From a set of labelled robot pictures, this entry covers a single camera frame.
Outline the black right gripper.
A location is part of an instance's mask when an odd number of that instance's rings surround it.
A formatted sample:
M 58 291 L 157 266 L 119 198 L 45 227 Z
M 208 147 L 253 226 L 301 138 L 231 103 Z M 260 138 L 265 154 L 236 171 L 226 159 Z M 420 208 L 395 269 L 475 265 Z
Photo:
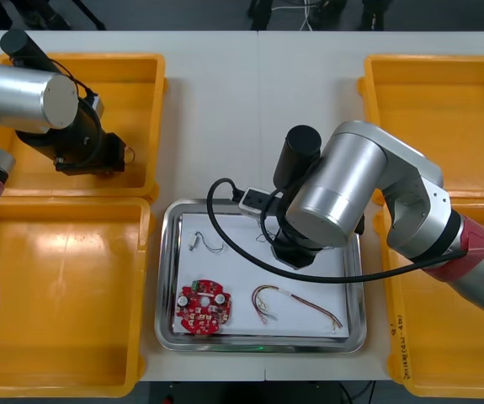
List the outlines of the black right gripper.
M 274 257 L 294 270 L 313 264 L 317 254 L 322 250 L 322 245 L 309 240 L 296 231 L 279 229 L 274 240 L 285 247 L 285 249 L 272 247 Z

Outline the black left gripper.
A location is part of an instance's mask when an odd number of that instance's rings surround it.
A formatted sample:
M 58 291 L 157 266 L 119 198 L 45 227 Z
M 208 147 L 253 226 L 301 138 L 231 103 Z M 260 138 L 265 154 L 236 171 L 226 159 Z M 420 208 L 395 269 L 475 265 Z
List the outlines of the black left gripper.
M 66 175 L 111 175 L 125 171 L 125 143 L 113 132 L 103 133 L 102 145 L 88 163 L 56 162 L 57 172 Z

